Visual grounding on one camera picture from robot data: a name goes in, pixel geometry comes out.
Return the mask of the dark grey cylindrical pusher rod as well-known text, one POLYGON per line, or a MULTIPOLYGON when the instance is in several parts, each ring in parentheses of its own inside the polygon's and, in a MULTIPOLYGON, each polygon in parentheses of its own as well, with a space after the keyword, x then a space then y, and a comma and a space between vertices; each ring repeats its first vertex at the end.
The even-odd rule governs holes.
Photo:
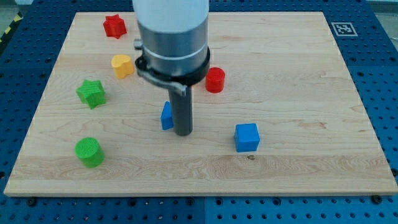
POLYGON ((192 88, 187 87, 185 96, 169 91, 169 100, 174 132, 179 136, 188 136, 193 129, 192 88))

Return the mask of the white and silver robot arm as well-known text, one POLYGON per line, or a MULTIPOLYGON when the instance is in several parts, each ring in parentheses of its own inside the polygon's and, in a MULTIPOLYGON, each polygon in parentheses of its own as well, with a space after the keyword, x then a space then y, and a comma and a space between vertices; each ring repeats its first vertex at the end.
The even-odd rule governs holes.
POLYGON ((174 131, 188 136, 193 130, 192 86, 210 68, 207 0, 132 0, 140 38, 134 47, 137 73, 166 89, 174 131))

